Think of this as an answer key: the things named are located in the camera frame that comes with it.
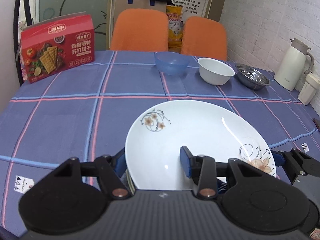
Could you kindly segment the playing card on table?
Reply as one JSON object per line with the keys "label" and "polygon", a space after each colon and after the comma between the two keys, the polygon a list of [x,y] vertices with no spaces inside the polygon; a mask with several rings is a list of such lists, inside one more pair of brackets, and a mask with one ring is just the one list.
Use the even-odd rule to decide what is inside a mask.
{"label": "playing card on table", "polygon": [[34,186],[34,180],[23,176],[16,176],[14,191],[24,194]]}

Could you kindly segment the left orange chair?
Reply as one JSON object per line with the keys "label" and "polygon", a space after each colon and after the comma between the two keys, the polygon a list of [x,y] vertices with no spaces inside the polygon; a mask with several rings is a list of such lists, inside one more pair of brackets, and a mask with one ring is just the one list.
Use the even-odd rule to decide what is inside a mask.
{"label": "left orange chair", "polygon": [[168,51],[169,20],[151,9],[126,9],[114,26],[110,49],[114,51]]}

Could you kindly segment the red cracker box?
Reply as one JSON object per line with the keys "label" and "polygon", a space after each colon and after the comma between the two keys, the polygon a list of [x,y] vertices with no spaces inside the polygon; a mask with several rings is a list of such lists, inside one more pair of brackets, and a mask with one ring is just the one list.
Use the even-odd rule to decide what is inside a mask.
{"label": "red cracker box", "polygon": [[93,62],[91,15],[69,14],[25,28],[21,33],[21,55],[30,83]]}

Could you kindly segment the white ceramic bowl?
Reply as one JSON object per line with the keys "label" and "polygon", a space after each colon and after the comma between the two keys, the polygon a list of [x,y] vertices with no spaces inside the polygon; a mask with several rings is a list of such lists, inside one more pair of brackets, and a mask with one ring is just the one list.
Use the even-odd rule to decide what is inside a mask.
{"label": "white ceramic bowl", "polygon": [[224,85],[235,75],[232,67],[216,59],[202,57],[198,64],[200,77],[211,85]]}

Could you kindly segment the cream thermos jug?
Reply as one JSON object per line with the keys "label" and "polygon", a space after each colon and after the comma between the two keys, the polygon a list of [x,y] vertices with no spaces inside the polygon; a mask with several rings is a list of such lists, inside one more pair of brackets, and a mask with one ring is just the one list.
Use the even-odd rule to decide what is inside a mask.
{"label": "cream thermos jug", "polygon": [[274,79],[282,87],[293,91],[300,76],[311,72],[314,58],[309,50],[311,48],[297,38],[290,39],[291,45],[284,54]]}

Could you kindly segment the orange chair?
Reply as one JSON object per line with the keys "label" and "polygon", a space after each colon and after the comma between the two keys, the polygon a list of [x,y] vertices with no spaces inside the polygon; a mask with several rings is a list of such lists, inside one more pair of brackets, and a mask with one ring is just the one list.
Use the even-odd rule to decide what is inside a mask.
{"label": "orange chair", "polygon": [[114,51],[168,51],[169,20],[151,9],[126,9],[114,26],[110,49]]}
{"label": "orange chair", "polygon": [[227,60],[227,34],[223,25],[203,17],[190,17],[183,29],[181,54]]}

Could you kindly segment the blue plaid tablecloth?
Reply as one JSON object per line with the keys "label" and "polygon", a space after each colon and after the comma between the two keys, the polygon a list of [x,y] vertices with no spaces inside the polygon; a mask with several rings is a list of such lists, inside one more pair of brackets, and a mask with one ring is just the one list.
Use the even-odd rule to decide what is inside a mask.
{"label": "blue plaid tablecloth", "polygon": [[20,236],[17,176],[39,181],[70,157],[92,161],[124,147],[134,120],[153,105],[195,99],[224,107],[249,122],[275,150],[307,144],[319,158],[316,111],[264,71],[270,85],[253,91],[236,78],[212,86],[189,57],[183,76],[158,71],[153,53],[99,51],[93,63],[25,83],[1,114],[1,226]]}

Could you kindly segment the black smartphone red case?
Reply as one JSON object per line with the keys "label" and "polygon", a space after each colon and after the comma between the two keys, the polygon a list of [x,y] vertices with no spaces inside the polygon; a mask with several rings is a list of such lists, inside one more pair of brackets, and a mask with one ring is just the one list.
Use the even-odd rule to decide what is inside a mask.
{"label": "black smartphone red case", "polygon": [[313,123],[315,124],[317,130],[320,132],[320,120],[313,118]]}

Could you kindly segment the playing card near edge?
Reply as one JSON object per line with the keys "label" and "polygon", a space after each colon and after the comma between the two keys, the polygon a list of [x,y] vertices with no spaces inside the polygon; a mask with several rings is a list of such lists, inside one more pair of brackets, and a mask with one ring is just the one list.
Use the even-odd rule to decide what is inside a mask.
{"label": "playing card near edge", "polygon": [[306,142],[301,144],[301,147],[305,153],[309,152],[309,146]]}

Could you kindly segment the blue plastic bowl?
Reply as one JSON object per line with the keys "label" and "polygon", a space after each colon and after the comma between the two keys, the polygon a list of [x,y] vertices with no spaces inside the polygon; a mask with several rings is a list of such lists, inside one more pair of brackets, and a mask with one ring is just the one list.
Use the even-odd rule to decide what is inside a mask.
{"label": "blue plastic bowl", "polygon": [[189,59],[179,53],[160,51],[155,53],[155,65],[164,74],[182,75],[189,65]]}

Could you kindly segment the stainless steel bowl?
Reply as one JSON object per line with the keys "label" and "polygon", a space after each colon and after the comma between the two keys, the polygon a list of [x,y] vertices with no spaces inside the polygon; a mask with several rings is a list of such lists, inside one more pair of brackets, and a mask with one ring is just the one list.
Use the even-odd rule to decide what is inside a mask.
{"label": "stainless steel bowl", "polygon": [[251,90],[261,90],[270,85],[269,79],[257,69],[245,64],[236,64],[236,78]]}

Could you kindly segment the cream travel cup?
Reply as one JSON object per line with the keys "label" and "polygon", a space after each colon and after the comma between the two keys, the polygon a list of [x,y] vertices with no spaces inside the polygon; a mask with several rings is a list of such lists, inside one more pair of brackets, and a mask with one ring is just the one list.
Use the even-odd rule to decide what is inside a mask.
{"label": "cream travel cup", "polygon": [[315,96],[316,92],[319,90],[319,87],[319,77],[312,73],[307,74],[305,77],[303,88],[298,94],[298,100],[302,104],[308,105],[312,98]]}

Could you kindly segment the right orange chair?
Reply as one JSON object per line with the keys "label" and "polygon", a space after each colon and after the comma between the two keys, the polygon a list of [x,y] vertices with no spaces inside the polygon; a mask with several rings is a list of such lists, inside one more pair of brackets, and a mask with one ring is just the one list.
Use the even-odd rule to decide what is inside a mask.
{"label": "right orange chair", "polygon": [[227,34],[223,25],[203,17],[190,17],[183,29],[181,54],[227,60]]}

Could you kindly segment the brown paper bag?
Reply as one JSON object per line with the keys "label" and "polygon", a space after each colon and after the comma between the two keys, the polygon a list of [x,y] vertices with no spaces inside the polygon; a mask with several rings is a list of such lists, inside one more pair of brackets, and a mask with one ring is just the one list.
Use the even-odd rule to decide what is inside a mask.
{"label": "brown paper bag", "polygon": [[166,13],[166,8],[166,3],[155,2],[152,0],[115,0],[113,13],[113,30],[119,14],[126,9],[151,9]]}

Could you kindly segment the white floral plate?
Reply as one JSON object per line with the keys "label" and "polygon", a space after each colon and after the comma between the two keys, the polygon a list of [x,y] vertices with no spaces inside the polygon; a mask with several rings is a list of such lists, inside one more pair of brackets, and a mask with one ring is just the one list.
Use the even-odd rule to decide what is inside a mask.
{"label": "white floral plate", "polygon": [[175,100],[142,113],[125,142],[131,180],[140,190],[187,190],[193,181],[184,172],[180,148],[217,162],[240,159],[276,177],[271,151],[246,120],[212,103]]}

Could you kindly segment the yellow snack package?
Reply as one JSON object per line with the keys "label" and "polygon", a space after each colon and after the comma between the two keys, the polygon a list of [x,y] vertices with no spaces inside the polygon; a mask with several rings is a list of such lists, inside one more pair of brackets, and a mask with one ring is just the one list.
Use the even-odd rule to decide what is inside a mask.
{"label": "yellow snack package", "polygon": [[181,7],[167,5],[166,14],[169,21],[168,47],[169,51],[181,52],[183,37],[183,13]]}

